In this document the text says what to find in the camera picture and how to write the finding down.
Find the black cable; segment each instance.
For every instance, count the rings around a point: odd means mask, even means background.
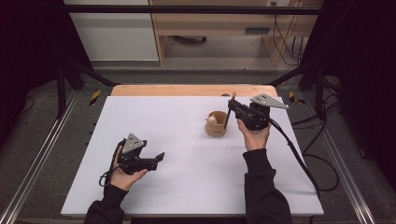
[[[26,97],[26,99],[31,100],[31,101],[32,101],[32,104],[31,104],[28,108],[22,110],[21,113],[24,113],[24,112],[26,112],[26,111],[32,109],[32,107],[35,105],[35,100],[34,100],[34,99],[32,99],[32,98],[30,98],[30,97]]]
[[[322,124],[323,124],[323,122],[319,123],[319,124],[313,124],[311,126],[302,127],[302,128],[294,128],[293,127],[293,129],[310,129],[310,128],[317,127],[317,126],[322,125]]]
[[[297,45],[299,45],[299,47],[298,47],[298,52],[295,52],[295,51],[294,51],[294,47],[295,47],[295,45],[296,45],[296,39],[297,39],[297,38],[298,38],[298,37],[295,36],[295,37],[293,38],[293,42],[291,43],[291,53],[292,53],[291,56],[292,56],[295,60],[297,60],[297,63],[298,63],[298,64],[300,64],[301,59],[302,59],[302,57],[303,57],[304,38],[303,38],[303,37],[300,37],[300,42],[297,41]]]
[[[335,107],[336,105],[339,105],[339,103],[334,103],[334,104],[332,104],[332,105],[329,105],[329,106],[325,109],[325,111],[332,109],[332,108]],[[311,117],[308,117],[308,118],[306,118],[306,119],[302,119],[302,120],[299,120],[299,121],[295,121],[295,122],[293,122],[293,123],[291,124],[291,126],[295,126],[295,125],[298,125],[298,124],[306,123],[306,122],[308,122],[308,121],[310,121],[310,120],[312,120],[312,119],[315,119],[315,118],[317,118],[317,117],[318,117],[318,114],[316,114],[316,115],[314,115],[314,116],[311,116]]]
[[[286,63],[285,59],[283,58],[282,53],[280,52],[280,49],[277,47],[277,44],[276,44],[276,41],[275,41],[275,29],[277,27],[276,15],[274,15],[274,17],[275,17],[275,19],[274,19],[273,41],[274,41],[275,48],[277,49],[277,52],[280,55],[280,58],[282,59],[283,63],[286,64],[286,65],[299,65],[299,64]]]
[[[120,147],[123,147],[125,145],[125,142],[126,142],[126,139],[122,139],[122,141],[120,141],[117,144],[116,149],[114,150],[113,158],[111,159],[111,163],[110,163],[110,167],[108,168],[108,171],[106,171],[104,174],[102,174],[100,176],[100,178],[99,178],[99,185],[101,187],[104,187],[104,193],[107,190],[107,186],[110,184],[111,174],[113,174],[113,172],[120,167],[119,165],[114,166],[114,164],[115,164],[115,161],[118,159],[118,158],[116,158],[117,157],[117,152],[119,151]]]
[[[340,184],[340,176],[338,175],[337,170],[335,170],[334,166],[332,166],[328,161],[326,161],[325,159],[323,159],[323,158],[321,158],[321,157],[319,157],[319,156],[317,156],[317,155],[313,155],[313,154],[304,154],[304,156],[305,156],[305,157],[312,157],[312,158],[315,158],[315,159],[318,159],[318,160],[320,160],[320,161],[325,162],[326,164],[328,164],[328,165],[330,166],[330,168],[332,168],[332,170],[333,170],[334,173],[335,173],[336,181],[335,181],[334,186],[332,186],[331,188],[328,188],[328,189],[321,189],[321,188],[319,188],[319,190],[320,190],[320,191],[326,191],[326,192],[328,192],[328,191],[332,191],[332,190],[337,189],[338,185]]]
[[[280,32],[279,26],[277,25],[276,15],[274,15],[274,16],[275,16],[275,27],[276,27],[276,29],[277,29],[277,32],[280,34],[280,37],[281,37],[281,39],[282,39],[282,41],[283,41],[283,44],[285,45],[285,48],[286,48],[286,50],[288,51],[290,57],[291,57],[295,62],[297,62],[297,61],[293,58],[293,56],[291,55],[290,50],[289,50],[289,47],[288,47],[288,44],[286,43],[287,40],[286,40],[285,37],[283,37],[282,32]]]
[[[303,151],[303,155],[306,153],[306,151],[315,143],[315,141],[318,139],[318,137],[320,136],[320,134],[323,132],[324,127],[326,126],[326,120],[323,121],[323,125],[321,126],[319,132],[317,132],[317,134],[315,135],[315,137],[312,139],[312,141],[308,144],[308,146],[304,149]]]
[[[285,137],[286,141],[288,142],[289,147],[291,148],[291,151],[294,154],[294,157],[296,158],[297,162],[300,164],[300,166],[303,168],[305,174],[308,176],[308,178],[311,180],[312,184],[314,185],[315,192],[318,195],[318,198],[320,198],[320,191],[318,188],[317,181],[315,178],[311,175],[309,170],[306,168],[304,162],[300,158],[300,155],[297,152],[297,149],[295,148],[294,144],[289,140],[288,136],[283,132],[282,128],[277,124],[273,119],[269,119],[269,122]]]
[[[329,100],[330,97],[335,97],[335,98],[338,99],[338,94],[330,94],[330,95],[328,95],[328,96],[324,99],[324,102],[326,103],[327,100]]]

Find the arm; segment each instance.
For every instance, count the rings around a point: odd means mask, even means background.
[[[131,186],[147,172],[148,170],[142,170],[134,175],[127,175],[121,168],[114,170],[104,198],[102,201],[95,201],[91,204],[87,216],[85,216],[84,224],[121,224],[124,219],[124,211],[120,208],[120,204]]]
[[[245,201],[248,224],[292,223],[288,201],[276,189],[276,170],[267,158],[266,144],[269,137],[267,127],[261,131],[250,131],[238,120],[238,128],[245,137],[247,163],[245,174]]]

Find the black sleeve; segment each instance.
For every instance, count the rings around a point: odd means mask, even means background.
[[[247,224],[292,223],[288,201],[275,188],[276,170],[267,159],[266,149],[244,153],[247,163],[245,200]]]
[[[109,185],[102,201],[95,201],[88,209],[84,224],[121,224],[124,211],[120,204],[128,191]]]

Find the black curtain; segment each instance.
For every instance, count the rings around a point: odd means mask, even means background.
[[[351,1],[325,1],[345,8]],[[341,81],[340,101],[361,148],[396,189],[396,1],[356,0],[321,55],[324,75]],[[337,17],[319,17],[309,61]]]
[[[42,7],[43,4],[63,5],[63,0],[1,2],[0,146],[21,113],[27,93],[55,80],[61,60],[71,58],[92,69],[70,15]],[[73,70],[67,72],[78,74]]]

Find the cable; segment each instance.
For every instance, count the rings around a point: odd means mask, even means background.
[[[291,53],[292,53],[291,57],[295,58],[297,60],[297,63],[300,64],[301,59],[303,57],[304,38],[300,37],[300,43],[298,43],[298,39],[297,38],[298,37],[295,36],[293,38],[293,42],[291,43]],[[294,46],[296,44],[296,39],[297,39],[297,45],[299,45],[298,52],[294,51]]]
[[[312,141],[308,144],[308,146],[304,149],[303,155],[306,153],[306,151],[315,143],[315,141],[318,139],[320,134],[323,132],[324,127],[326,126],[326,120],[323,121],[323,125],[321,126],[319,132],[315,135],[315,137],[312,139]]]
[[[32,109],[32,107],[35,105],[35,100],[34,100],[34,99],[32,99],[32,98],[30,98],[30,97],[26,97],[26,99],[27,99],[27,100],[31,100],[31,101],[32,101],[32,104],[31,104],[28,108],[24,109],[21,113],[24,113],[24,112],[26,112],[26,111]]]
[[[297,64],[297,63],[287,63],[286,61],[285,61],[285,59],[283,58],[283,55],[282,55],[282,53],[280,52],[280,49],[277,47],[277,44],[276,44],[276,41],[275,41],[275,28],[277,27],[277,21],[276,21],[276,15],[274,15],[274,17],[275,17],[275,20],[274,20],[274,30],[273,30],[273,41],[274,41],[274,45],[275,45],[275,47],[276,47],[276,49],[277,49],[277,51],[278,51],[278,53],[279,53],[279,55],[280,55],[280,58],[282,59],[282,61],[283,61],[283,63],[284,64],[286,64],[286,65],[299,65],[299,64]]]
[[[113,172],[114,172],[115,170],[117,170],[119,167],[120,167],[119,165],[117,165],[117,166],[115,166],[115,167],[112,167],[109,171],[106,171],[104,174],[102,174],[102,175],[100,176],[100,178],[99,178],[99,185],[100,185],[101,187],[107,187],[107,186],[110,184],[110,181],[107,181],[108,178],[109,178],[109,177],[111,176],[111,174],[113,174]]]
[[[320,191],[318,188],[317,181],[315,178],[311,175],[309,170],[306,168],[304,162],[301,160],[297,149],[295,148],[294,144],[289,140],[288,136],[283,132],[282,128],[277,124],[273,119],[269,119],[269,122],[285,137],[286,141],[288,142],[289,147],[291,148],[291,151],[294,154],[294,157],[297,159],[297,162],[299,162],[300,166],[303,168],[305,174],[308,176],[308,178],[311,180],[312,184],[314,185],[315,192],[318,195],[318,198],[320,198]]]
[[[318,159],[318,160],[320,160],[320,161],[323,161],[323,162],[325,162],[326,164],[328,164],[328,165],[330,166],[330,168],[332,168],[332,170],[333,170],[334,173],[335,173],[335,178],[336,178],[336,181],[335,181],[334,186],[332,186],[331,188],[328,188],[328,189],[321,189],[321,188],[319,188],[319,190],[320,190],[320,191],[325,191],[325,192],[335,190],[335,189],[338,187],[338,185],[340,184],[340,176],[338,175],[338,173],[337,173],[337,171],[335,170],[334,166],[332,166],[328,161],[326,161],[325,159],[323,159],[323,158],[321,158],[321,157],[319,157],[319,156],[317,156],[317,155],[313,155],[313,154],[304,154],[304,156],[305,156],[305,157],[312,157],[312,158]]]
[[[322,124],[323,124],[323,122],[319,123],[319,124],[314,124],[314,125],[311,125],[311,126],[306,126],[306,127],[302,127],[302,128],[293,128],[293,129],[310,129],[310,128],[317,127],[317,126],[322,125]]]
[[[325,110],[329,110],[328,112],[327,112],[327,115],[329,115],[332,111],[331,111],[331,109],[333,108],[333,107],[336,107],[337,105],[339,105],[339,103],[334,103],[334,104],[332,104],[332,105],[329,105],[329,107],[327,107]],[[314,116],[311,116],[311,117],[308,117],[308,118],[306,118],[306,119],[302,119],[302,120],[299,120],[299,121],[295,121],[295,122],[293,122],[292,124],[291,124],[291,126],[295,126],[295,125],[298,125],[298,124],[302,124],[302,123],[306,123],[306,122],[308,122],[308,121],[310,121],[310,120],[312,120],[312,119],[315,119],[315,118],[317,118],[318,117],[318,115],[314,115]]]
[[[290,29],[291,29],[291,25],[292,25],[292,22],[293,22],[293,20],[294,20],[294,17],[295,17],[295,15],[293,15],[292,18],[291,18],[291,22],[290,22],[290,24],[289,24],[289,28],[288,28],[287,33],[288,33],[288,32],[290,31]],[[297,64],[286,63],[286,61],[285,61],[285,59],[283,58],[283,55],[282,55],[282,53],[281,53],[280,49],[278,48],[278,46],[277,46],[277,44],[276,44],[276,41],[275,41],[275,29],[277,29],[277,31],[279,32],[280,37],[281,37],[281,39],[282,39],[282,41],[283,41],[283,44],[284,44],[284,46],[286,47],[286,50],[288,51],[290,57],[291,57],[295,62],[297,62]],[[296,59],[296,57],[295,57],[293,54],[290,53],[288,44],[286,43],[286,39],[283,37],[282,32],[280,32],[279,26],[277,25],[276,14],[274,15],[273,41],[274,41],[274,45],[275,45],[275,47],[276,47],[276,49],[277,49],[277,51],[278,51],[280,57],[282,58],[283,63],[285,63],[286,65],[299,65],[299,64],[300,64],[300,62],[299,62],[300,60],[299,60],[298,58],[302,57],[302,51],[303,51],[303,49],[302,49],[303,45],[301,44],[302,42],[300,43],[300,48],[299,48],[299,54],[300,54],[300,55],[299,55],[299,57]]]

